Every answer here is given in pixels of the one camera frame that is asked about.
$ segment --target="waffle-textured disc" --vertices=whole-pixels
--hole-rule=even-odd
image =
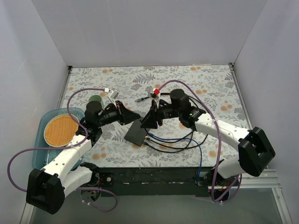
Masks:
[[[47,124],[43,136],[49,146],[62,147],[70,143],[77,130],[78,124],[68,114],[60,114]]]

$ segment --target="tabletop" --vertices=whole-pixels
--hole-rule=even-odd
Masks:
[[[120,94],[117,100],[130,110],[145,116],[151,104],[146,97],[153,88],[159,88],[163,83],[177,79],[183,81],[195,91],[199,98],[212,110],[216,119],[239,127],[248,128],[245,110],[228,65],[190,65],[190,66],[145,66],[145,67],[111,67],[111,68],[73,68],[67,84],[63,107],[75,91],[82,88],[115,88]],[[183,89],[192,95],[183,85],[170,83],[161,92],[173,89]],[[106,93],[99,91],[83,91],[74,96],[70,106],[85,110],[90,96],[99,94],[104,105],[110,102]],[[190,167],[198,166],[200,150],[198,147],[187,149],[176,154],[167,154],[151,149],[146,145],[138,147],[124,140],[131,124],[121,126],[112,123],[102,128],[103,134],[93,148],[87,152],[83,161],[92,162],[99,167]],[[185,128],[179,120],[168,119],[157,130],[150,132],[161,138],[180,138],[191,130]],[[195,132],[193,139],[200,143],[205,137],[203,133]],[[188,142],[169,146],[184,147]],[[150,143],[160,150],[173,150]],[[210,167],[216,163],[218,140],[208,136],[202,147],[202,166]],[[226,143],[222,144],[221,159],[237,155],[237,151]]]

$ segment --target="teal tray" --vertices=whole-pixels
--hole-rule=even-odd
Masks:
[[[83,110],[75,107],[70,108],[70,112],[72,115],[76,116],[79,120],[81,120],[84,117]],[[46,125],[52,120],[54,117],[67,113],[66,108],[61,108],[53,111],[47,112],[41,119],[41,122],[39,123],[37,136],[36,136],[36,143],[35,148],[39,147],[49,147],[50,146],[46,143],[43,132],[46,128]],[[32,159],[32,166],[36,169],[43,168],[47,163],[50,163],[53,159],[55,159],[56,156],[59,155],[59,153],[62,150],[36,150],[33,152],[33,159]],[[73,167],[73,169],[77,168],[80,165],[80,161],[77,162],[77,164]]]

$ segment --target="white wall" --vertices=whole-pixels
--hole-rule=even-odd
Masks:
[[[34,146],[40,118],[55,109],[67,74],[30,0],[0,0],[0,223],[19,223],[26,194],[7,177],[7,163]],[[27,188],[32,153],[12,164],[13,179]]]
[[[263,128],[276,157],[283,194],[299,223],[299,0],[268,0],[235,63],[250,119]]]
[[[74,67],[234,62],[267,0],[32,0]]]

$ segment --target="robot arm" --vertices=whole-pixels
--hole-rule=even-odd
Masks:
[[[152,100],[151,108],[142,120],[141,128],[157,129],[163,124],[163,119],[178,117],[184,126],[218,138],[214,120],[204,110],[191,106],[189,97],[183,90],[171,91],[171,104],[162,99],[157,100],[159,96],[157,91],[156,93],[153,94],[155,99]],[[217,123],[222,141],[239,153],[239,156],[220,161],[217,181],[221,182],[242,173],[259,176],[275,156],[264,131],[258,127],[253,130],[236,127],[221,120]]]
[[[139,114],[125,108],[120,101],[114,101],[104,110],[100,102],[89,102],[86,106],[85,117],[80,121],[87,129],[87,139],[82,144],[73,147],[85,138],[85,131],[79,126],[76,135],[68,145],[71,148],[63,150],[41,170],[31,171],[28,178],[26,202],[50,214],[55,214],[61,208],[65,197],[72,191],[85,183],[93,183],[100,179],[99,168],[94,164],[82,163],[76,170],[71,171],[71,169],[100,138],[101,127],[116,121],[121,125],[126,125],[139,118]]]

